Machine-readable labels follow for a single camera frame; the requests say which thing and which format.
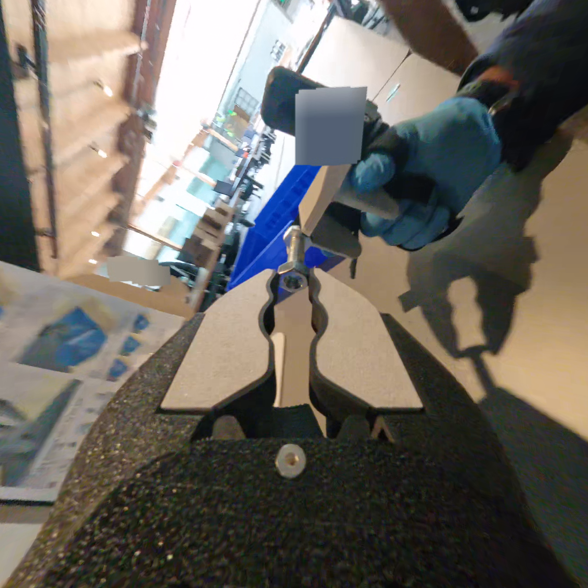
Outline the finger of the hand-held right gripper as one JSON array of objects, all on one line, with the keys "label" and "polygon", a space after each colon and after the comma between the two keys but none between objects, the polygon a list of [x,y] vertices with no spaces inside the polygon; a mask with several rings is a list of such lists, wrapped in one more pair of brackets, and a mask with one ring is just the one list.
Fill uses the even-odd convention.
[{"label": "finger of the hand-held right gripper", "polygon": [[313,230],[312,246],[327,256],[346,259],[357,259],[362,253],[358,236],[329,215],[322,216]]},{"label": "finger of the hand-held right gripper", "polygon": [[340,191],[351,165],[320,166],[314,180],[299,204],[300,229],[310,237],[319,221]]}]

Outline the large blue plastic bin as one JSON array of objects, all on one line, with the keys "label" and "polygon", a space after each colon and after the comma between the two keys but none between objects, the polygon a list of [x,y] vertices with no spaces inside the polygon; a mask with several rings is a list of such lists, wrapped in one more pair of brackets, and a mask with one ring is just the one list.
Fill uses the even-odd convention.
[{"label": "large blue plastic bin", "polygon": [[287,262],[283,237],[298,216],[298,207],[320,167],[295,165],[249,228],[226,290],[235,289],[264,270]]}]

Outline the printed instruction sheet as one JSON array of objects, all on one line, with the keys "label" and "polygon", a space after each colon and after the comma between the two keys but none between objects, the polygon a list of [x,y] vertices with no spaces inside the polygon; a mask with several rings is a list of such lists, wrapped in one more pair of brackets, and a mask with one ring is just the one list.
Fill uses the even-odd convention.
[{"label": "printed instruction sheet", "polygon": [[55,502],[108,402],[191,315],[182,298],[1,262],[1,501]]}]

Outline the stack of cardboard boxes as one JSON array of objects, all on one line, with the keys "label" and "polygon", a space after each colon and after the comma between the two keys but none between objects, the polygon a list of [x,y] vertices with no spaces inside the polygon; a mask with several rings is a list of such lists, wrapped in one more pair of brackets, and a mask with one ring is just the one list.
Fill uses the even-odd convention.
[{"label": "stack of cardboard boxes", "polygon": [[235,208],[220,200],[214,208],[208,208],[193,233],[182,246],[180,255],[184,261],[204,268],[217,256],[226,237],[227,225],[233,220]]}]

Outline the steel hex bolt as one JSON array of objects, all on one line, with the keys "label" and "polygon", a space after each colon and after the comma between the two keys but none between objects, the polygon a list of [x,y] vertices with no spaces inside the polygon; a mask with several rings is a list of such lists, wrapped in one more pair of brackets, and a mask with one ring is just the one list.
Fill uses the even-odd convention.
[{"label": "steel hex bolt", "polygon": [[298,224],[292,224],[284,234],[283,241],[288,256],[287,264],[299,266],[305,258],[305,235]]}]

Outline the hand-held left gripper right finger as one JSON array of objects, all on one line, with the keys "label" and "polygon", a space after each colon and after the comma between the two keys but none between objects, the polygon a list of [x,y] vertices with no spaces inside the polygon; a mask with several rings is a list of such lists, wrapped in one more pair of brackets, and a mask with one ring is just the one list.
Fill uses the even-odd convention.
[{"label": "hand-held left gripper right finger", "polygon": [[328,410],[422,410],[377,308],[321,269],[309,283],[311,386]]}]

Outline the person's right hand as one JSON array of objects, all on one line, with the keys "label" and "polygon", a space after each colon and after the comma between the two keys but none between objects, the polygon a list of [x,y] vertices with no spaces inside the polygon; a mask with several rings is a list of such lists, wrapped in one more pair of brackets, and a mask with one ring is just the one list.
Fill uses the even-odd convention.
[{"label": "person's right hand", "polygon": [[388,125],[365,115],[362,158],[348,175],[350,186],[383,189],[399,212],[393,219],[351,213],[350,230],[415,252],[445,239],[460,214],[502,160],[493,121],[495,92],[458,93],[425,115]]}]

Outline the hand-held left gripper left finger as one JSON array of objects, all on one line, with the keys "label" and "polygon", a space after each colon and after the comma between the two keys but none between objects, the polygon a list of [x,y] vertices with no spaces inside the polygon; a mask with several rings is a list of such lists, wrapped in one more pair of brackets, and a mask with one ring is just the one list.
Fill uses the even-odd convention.
[{"label": "hand-held left gripper left finger", "polygon": [[211,305],[160,404],[163,412],[221,412],[276,399],[276,271],[261,273]]}]

